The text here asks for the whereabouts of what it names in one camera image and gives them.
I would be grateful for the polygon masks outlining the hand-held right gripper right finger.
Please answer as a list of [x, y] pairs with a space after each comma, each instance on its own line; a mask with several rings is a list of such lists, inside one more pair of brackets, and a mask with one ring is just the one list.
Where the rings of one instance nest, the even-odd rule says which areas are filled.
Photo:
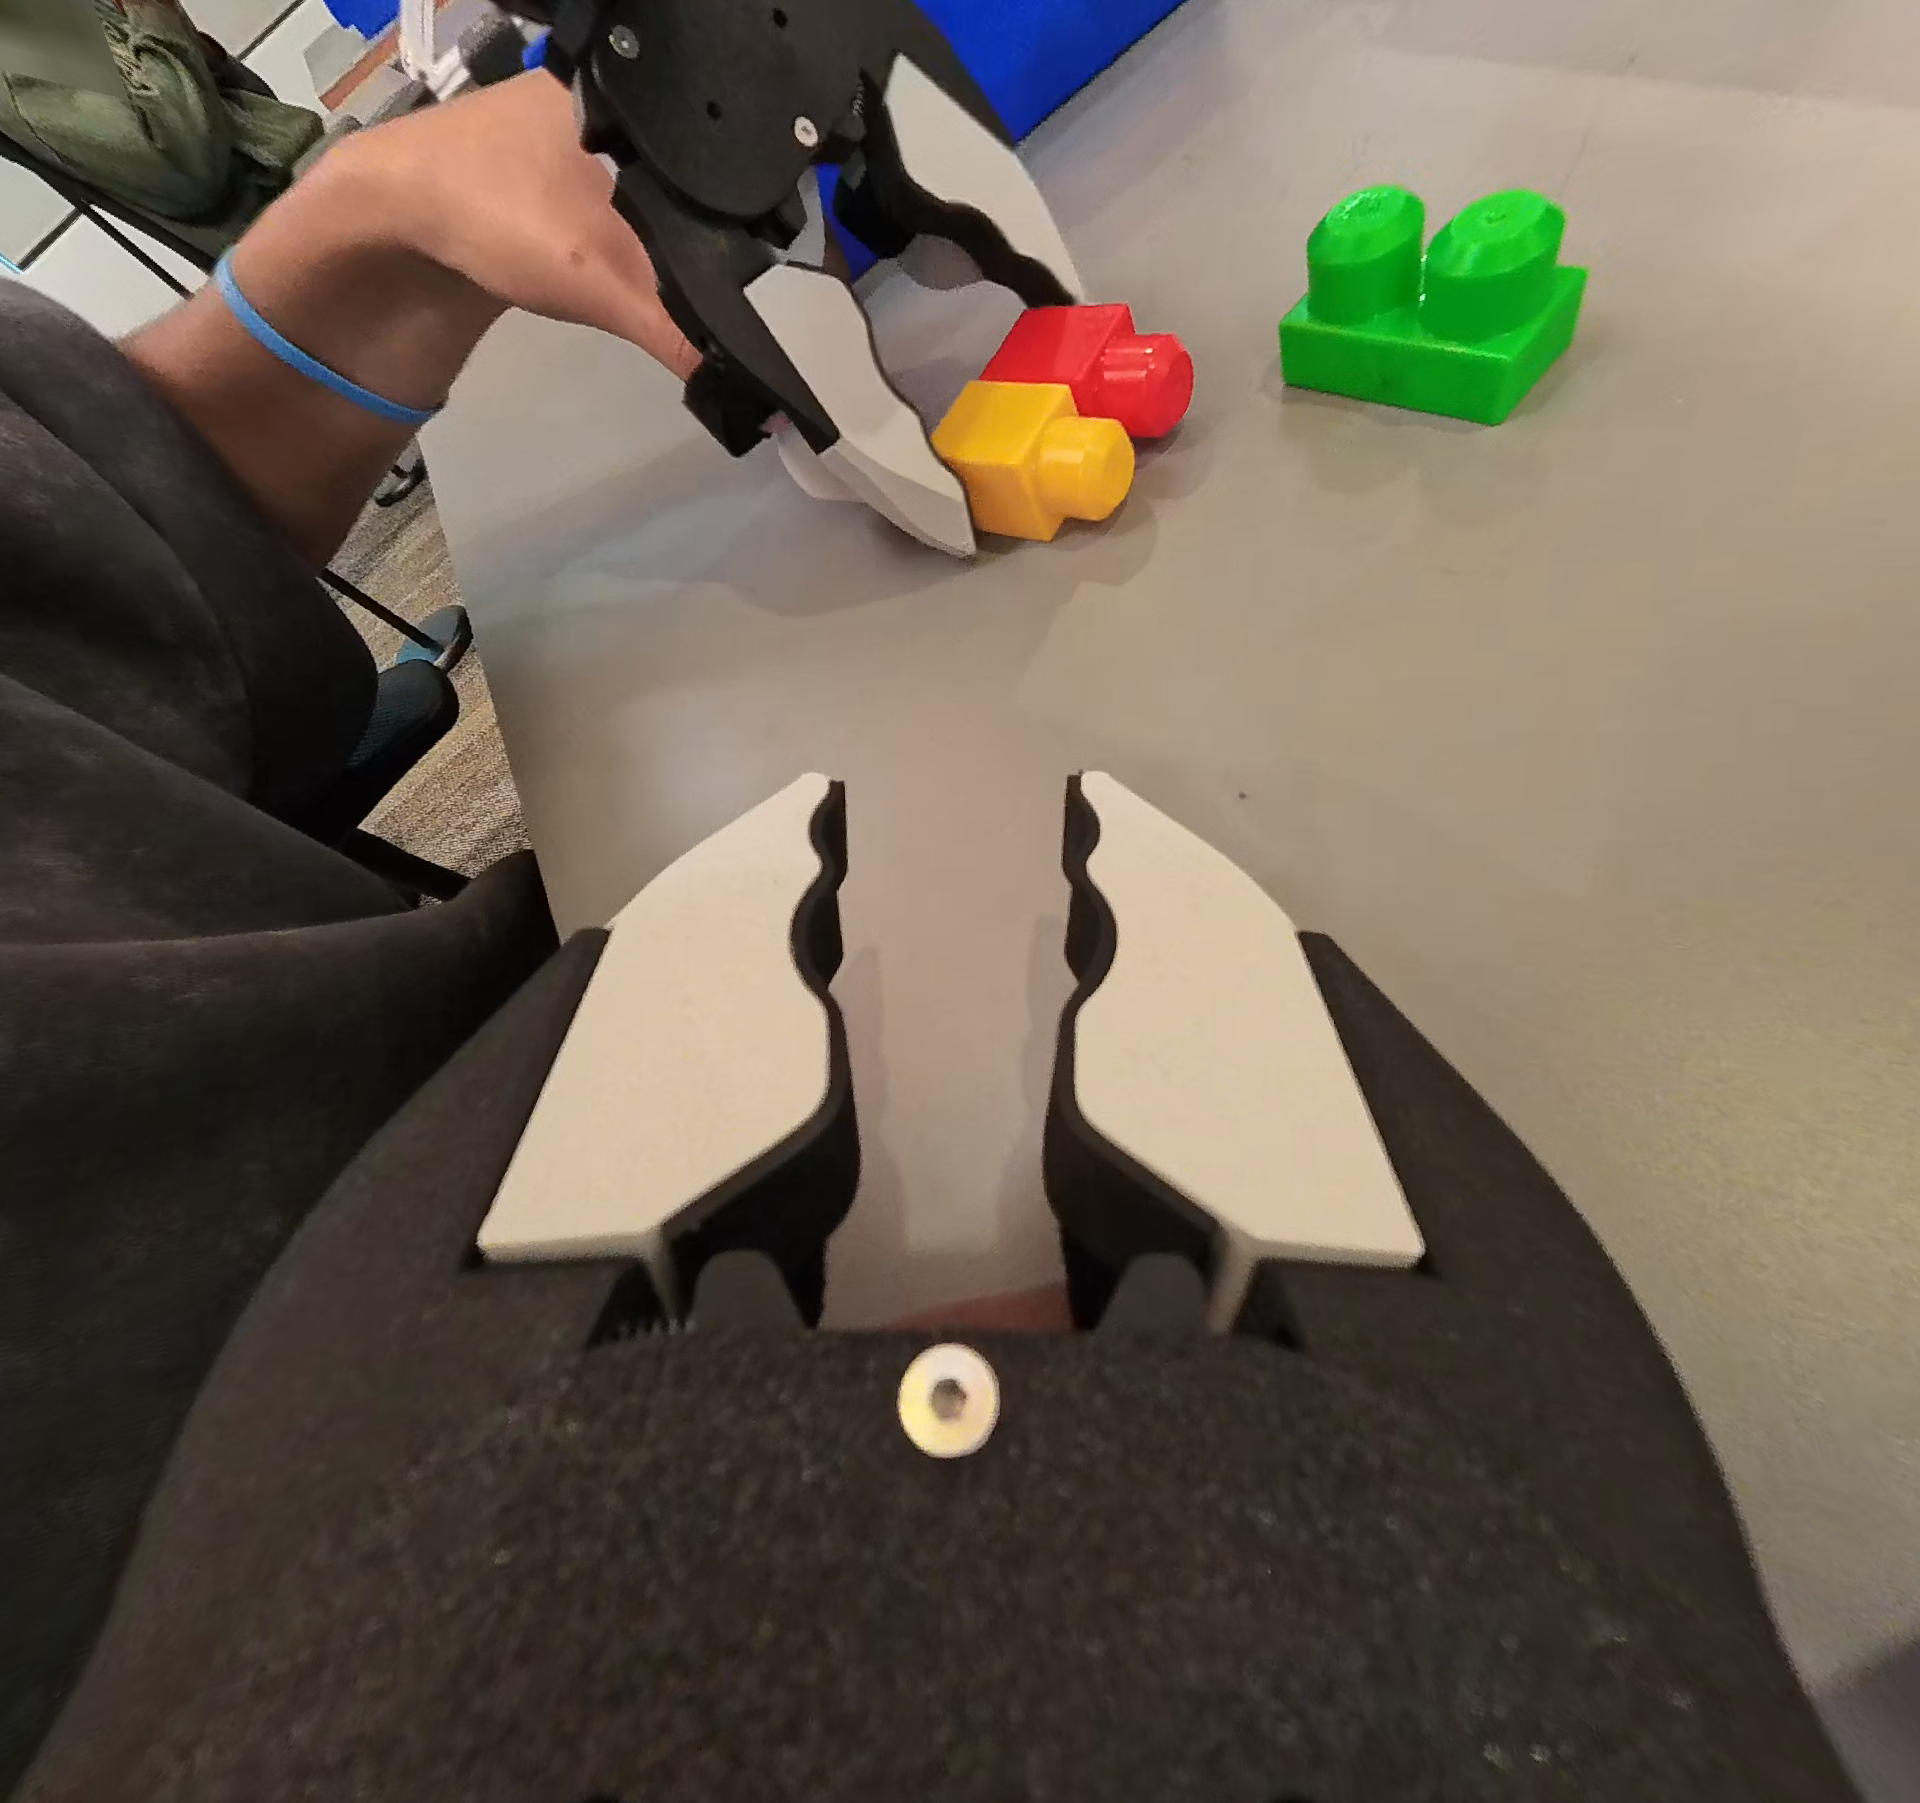
[[1272, 1263], [1414, 1270], [1427, 1241], [1304, 937], [1230, 855], [1105, 771], [1067, 776], [1043, 1190], [1067, 1314], [1173, 1258], [1234, 1330]]

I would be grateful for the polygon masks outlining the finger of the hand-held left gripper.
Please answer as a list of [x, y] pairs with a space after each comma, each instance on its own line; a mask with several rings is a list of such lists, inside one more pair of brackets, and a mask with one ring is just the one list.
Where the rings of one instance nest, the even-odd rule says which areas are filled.
[[867, 110], [853, 159], [853, 236], [897, 257], [932, 240], [1024, 307], [1087, 298], [1067, 242], [1009, 140], [899, 53]]
[[772, 430], [783, 468], [802, 490], [858, 499], [914, 539], [973, 559], [967, 493], [930, 447], [921, 414], [880, 367], [874, 331], [851, 291], [823, 269], [778, 264], [746, 287], [746, 298], [837, 431], [816, 448], [789, 420]]

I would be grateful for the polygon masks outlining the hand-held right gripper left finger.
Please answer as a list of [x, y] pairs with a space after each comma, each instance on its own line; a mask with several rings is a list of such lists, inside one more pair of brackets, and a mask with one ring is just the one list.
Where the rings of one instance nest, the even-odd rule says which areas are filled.
[[808, 773], [610, 918], [478, 1227], [486, 1264], [637, 1264], [676, 1323], [711, 1263], [758, 1255], [821, 1323], [860, 1175], [830, 994], [846, 875], [846, 784]]

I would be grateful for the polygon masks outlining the yellow one-stud toy block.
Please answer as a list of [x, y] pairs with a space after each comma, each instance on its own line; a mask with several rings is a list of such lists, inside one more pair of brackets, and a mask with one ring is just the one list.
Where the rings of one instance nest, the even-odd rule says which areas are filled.
[[1120, 422], [1084, 418], [1057, 382], [976, 377], [930, 442], [953, 471], [979, 531], [1050, 542], [1069, 524], [1102, 524], [1125, 501], [1136, 453]]

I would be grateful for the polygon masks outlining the red one-stud toy block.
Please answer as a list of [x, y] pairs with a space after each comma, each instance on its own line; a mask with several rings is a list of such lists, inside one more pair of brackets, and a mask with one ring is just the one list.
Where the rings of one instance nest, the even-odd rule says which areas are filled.
[[979, 380], [1066, 389], [1080, 418], [1154, 442], [1187, 420], [1195, 365], [1176, 334], [1139, 330], [1125, 303], [1087, 303], [1022, 312]]

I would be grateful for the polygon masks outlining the green two-stud toy block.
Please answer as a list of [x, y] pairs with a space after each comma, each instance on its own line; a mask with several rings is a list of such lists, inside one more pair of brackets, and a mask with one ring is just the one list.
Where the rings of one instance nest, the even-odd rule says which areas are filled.
[[1498, 188], [1427, 231], [1418, 192], [1371, 185], [1306, 236], [1306, 291], [1280, 318], [1288, 385], [1466, 424], [1503, 424], [1571, 348], [1587, 269], [1564, 208]]

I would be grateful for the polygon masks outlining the person's left forearm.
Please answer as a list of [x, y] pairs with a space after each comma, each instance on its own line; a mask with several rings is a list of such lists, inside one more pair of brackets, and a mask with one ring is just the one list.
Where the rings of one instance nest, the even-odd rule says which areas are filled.
[[[456, 372], [445, 303], [390, 280], [272, 277], [234, 265], [259, 313], [326, 365], [411, 404], [443, 404]], [[259, 350], [214, 285], [116, 344], [312, 565], [327, 563], [419, 430], [379, 424]]]

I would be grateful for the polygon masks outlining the grey desk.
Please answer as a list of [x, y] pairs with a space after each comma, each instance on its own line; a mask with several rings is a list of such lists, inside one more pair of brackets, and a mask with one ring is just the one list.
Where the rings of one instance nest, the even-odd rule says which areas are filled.
[[[1615, 1257], [1860, 1789], [1915, 1799], [1917, 0], [1192, 0], [1024, 148], [1197, 363], [1117, 517], [973, 563], [503, 320], [425, 454], [555, 920], [848, 784], [827, 1317], [1057, 1276], [1064, 781], [1324, 931]], [[1503, 424], [1293, 389], [1306, 236], [1567, 211]]]

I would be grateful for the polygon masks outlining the person's left hand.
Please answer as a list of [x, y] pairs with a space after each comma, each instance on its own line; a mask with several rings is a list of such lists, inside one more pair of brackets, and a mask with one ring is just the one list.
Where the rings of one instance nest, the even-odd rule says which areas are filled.
[[568, 96], [525, 73], [327, 152], [231, 253], [277, 339], [381, 403], [436, 410], [508, 310], [610, 334], [686, 380], [612, 176]]

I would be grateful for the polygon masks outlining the black office chair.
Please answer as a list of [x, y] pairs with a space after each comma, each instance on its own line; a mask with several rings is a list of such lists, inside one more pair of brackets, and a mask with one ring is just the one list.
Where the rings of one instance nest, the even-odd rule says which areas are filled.
[[340, 855], [381, 875], [413, 857], [363, 831], [365, 816], [452, 731], [458, 693], [428, 661], [400, 661], [378, 672], [372, 720], [331, 786], [318, 832]]

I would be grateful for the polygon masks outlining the blue wristband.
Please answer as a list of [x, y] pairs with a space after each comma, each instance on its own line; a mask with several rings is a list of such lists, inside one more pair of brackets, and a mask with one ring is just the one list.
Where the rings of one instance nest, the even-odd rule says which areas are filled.
[[419, 430], [423, 424], [429, 424], [443, 414], [443, 404], [419, 407], [405, 400], [387, 398], [355, 382], [352, 377], [342, 375], [340, 372], [326, 365], [320, 356], [294, 344], [280, 330], [276, 330], [247, 298], [240, 282], [237, 280], [233, 257], [228, 253], [222, 253], [215, 260], [209, 280], [228, 316], [259, 350], [266, 350], [283, 367], [322, 389], [326, 395], [344, 400], [355, 410], [379, 424], [397, 424], [406, 430]]

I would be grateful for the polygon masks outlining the person's grey sweatshirt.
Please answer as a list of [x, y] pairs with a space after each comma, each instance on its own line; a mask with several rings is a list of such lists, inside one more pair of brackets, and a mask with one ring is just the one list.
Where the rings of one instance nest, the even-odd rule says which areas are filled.
[[4, 1791], [293, 1231], [556, 935], [528, 855], [413, 908], [297, 820], [376, 668], [118, 347], [4, 287]]

